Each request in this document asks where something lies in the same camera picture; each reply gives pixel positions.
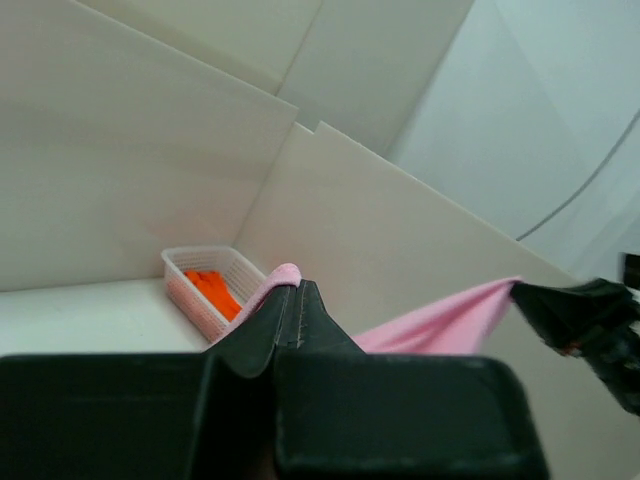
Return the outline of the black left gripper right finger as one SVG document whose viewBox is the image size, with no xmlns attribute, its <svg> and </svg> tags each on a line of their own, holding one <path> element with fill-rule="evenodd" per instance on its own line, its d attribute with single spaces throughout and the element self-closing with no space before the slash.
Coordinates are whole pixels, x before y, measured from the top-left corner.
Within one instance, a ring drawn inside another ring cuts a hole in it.
<svg viewBox="0 0 640 480">
<path fill-rule="evenodd" d="M 282 479 L 546 479 L 524 389 L 473 355 L 307 352 L 278 342 Z"/>
</svg>

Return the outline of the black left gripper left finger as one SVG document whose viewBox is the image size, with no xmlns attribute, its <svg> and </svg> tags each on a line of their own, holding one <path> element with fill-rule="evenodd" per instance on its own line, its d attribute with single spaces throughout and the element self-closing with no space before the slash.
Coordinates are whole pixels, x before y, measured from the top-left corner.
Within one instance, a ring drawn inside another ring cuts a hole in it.
<svg viewBox="0 0 640 480">
<path fill-rule="evenodd" d="M 273 440 L 273 358 L 296 294 L 274 289 L 201 353 L 3 358 L 2 477 L 248 476 Z"/>
</svg>

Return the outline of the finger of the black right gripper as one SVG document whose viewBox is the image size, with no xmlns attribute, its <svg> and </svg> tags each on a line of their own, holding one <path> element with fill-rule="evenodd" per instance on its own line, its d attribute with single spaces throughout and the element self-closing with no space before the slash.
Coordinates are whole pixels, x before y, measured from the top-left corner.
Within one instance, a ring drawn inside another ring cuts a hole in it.
<svg viewBox="0 0 640 480">
<path fill-rule="evenodd" d="M 570 287 L 517 282 L 510 298 L 554 350 L 582 350 L 631 325 L 631 291 L 601 278 Z"/>
</svg>

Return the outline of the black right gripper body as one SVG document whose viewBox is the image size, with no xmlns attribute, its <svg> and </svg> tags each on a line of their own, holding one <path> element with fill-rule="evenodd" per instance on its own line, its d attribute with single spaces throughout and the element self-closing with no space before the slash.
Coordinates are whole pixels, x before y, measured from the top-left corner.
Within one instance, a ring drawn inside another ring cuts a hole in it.
<svg viewBox="0 0 640 480">
<path fill-rule="evenodd" d="M 559 351 L 583 359 L 621 407 L 639 414 L 639 256 L 622 255 L 620 280 L 562 291 L 567 332 Z"/>
</svg>

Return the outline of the pink t shirt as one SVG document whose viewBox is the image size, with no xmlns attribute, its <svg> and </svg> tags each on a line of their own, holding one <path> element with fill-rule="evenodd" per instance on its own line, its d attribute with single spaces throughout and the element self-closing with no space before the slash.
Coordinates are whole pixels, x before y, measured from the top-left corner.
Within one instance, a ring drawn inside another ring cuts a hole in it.
<svg viewBox="0 0 640 480">
<path fill-rule="evenodd" d="M 473 355 L 502 321 L 519 277 L 484 283 L 410 311 L 354 337 L 328 314 L 317 284 L 288 263 L 277 267 L 250 297 L 227 332 L 212 344 L 249 352 L 248 334 L 261 314 L 276 321 L 257 339 L 282 340 L 307 352 Z"/>
</svg>

